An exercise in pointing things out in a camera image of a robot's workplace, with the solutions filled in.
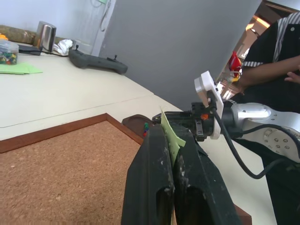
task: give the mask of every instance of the orange component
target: orange component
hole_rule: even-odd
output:
[[[201,114],[201,117],[200,117],[200,118],[201,118],[202,120],[208,120],[208,116],[209,116],[208,114]]]
[[[0,39],[8,40],[8,38],[4,34],[1,34],[1,33],[0,33]]]

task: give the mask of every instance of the white table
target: white table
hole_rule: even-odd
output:
[[[20,55],[43,70],[33,75],[0,75],[0,140],[108,113],[118,121],[142,114],[149,118],[178,108],[123,75],[79,69],[68,58]],[[220,170],[233,202],[252,216],[253,225],[275,225],[265,178],[254,180],[240,168],[223,137],[199,143]],[[259,156],[235,144],[254,173]]]

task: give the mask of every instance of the green paper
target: green paper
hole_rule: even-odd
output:
[[[1,74],[36,74],[36,73],[42,73],[42,71],[34,67],[33,65],[24,62],[16,65],[1,64],[0,73]]]
[[[167,117],[165,116],[165,113],[163,110],[161,110],[161,125],[163,127],[164,133],[167,137],[168,144],[169,144],[169,152],[170,152],[170,157],[172,161],[172,166],[174,166],[178,151],[181,147],[184,147],[186,142],[179,138],[175,132],[173,131]]]

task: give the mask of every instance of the white cable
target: white cable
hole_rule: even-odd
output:
[[[95,6],[94,3],[93,3],[93,0],[90,0],[90,4],[94,7],[94,8],[99,8],[101,5],[102,5],[102,2],[100,2],[99,5]]]
[[[106,16],[107,16],[107,13],[108,13],[108,10],[109,10],[110,6],[111,6],[111,0],[108,0],[108,2],[107,2],[107,7],[106,7],[106,9],[105,9],[105,12],[104,12],[104,14],[103,14],[103,16],[102,16],[102,18],[101,18],[101,22],[100,22],[100,30],[101,30],[102,32],[106,30],[106,27],[105,27],[104,29],[102,29],[102,24],[103,24],[104,19],[105,19]]]

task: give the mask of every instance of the game controller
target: game controller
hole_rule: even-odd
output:
[[[76,45],[76,49],[69,50],[69,58],[71,62],[79,68],[86,68],[88,66],[108,68],[116,71],[118,74],[124,74],[128,69],[125,64],[116,60],[117,55],[114,56],[114,59],[104,59],[97,56],[86,55],[78,50],[78,45]]]

